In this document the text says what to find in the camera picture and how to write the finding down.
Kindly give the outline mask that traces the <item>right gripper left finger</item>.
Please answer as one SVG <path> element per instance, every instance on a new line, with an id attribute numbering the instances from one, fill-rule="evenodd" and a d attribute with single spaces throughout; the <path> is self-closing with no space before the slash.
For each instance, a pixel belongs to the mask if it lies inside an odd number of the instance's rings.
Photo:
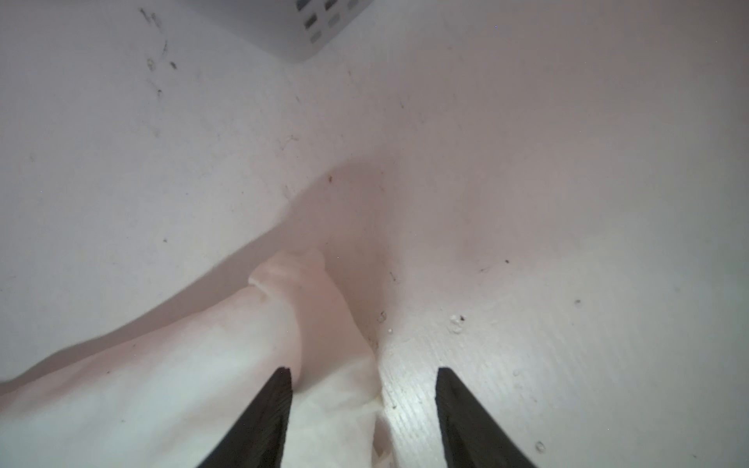
<path id="1" fill-rule="evenodd" d="M 278 368 L 198 467 L 280 467 L 292 403 L 291 370 Z"/>

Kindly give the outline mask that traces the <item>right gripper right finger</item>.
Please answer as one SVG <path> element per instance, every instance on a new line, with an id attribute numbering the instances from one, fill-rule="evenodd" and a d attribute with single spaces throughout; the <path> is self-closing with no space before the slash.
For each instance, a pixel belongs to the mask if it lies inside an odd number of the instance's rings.
<path id="1" fill-rule="evenodd" d="M 435 402 L 448 468 L 534 468 L 450 368 L 440 368 Z"/>

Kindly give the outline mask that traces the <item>white printed t-shirt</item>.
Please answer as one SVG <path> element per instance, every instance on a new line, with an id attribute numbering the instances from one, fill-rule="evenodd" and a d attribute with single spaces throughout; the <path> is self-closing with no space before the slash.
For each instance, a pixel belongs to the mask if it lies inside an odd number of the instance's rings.
<path id="1" fill-rule="evenodd" d="M 4 395 L 1 463 L 196 467 L 284 368 L 282 466 L 389 467 L 374 355 L 323 255 L 277 253 L 207 310 Z"/>

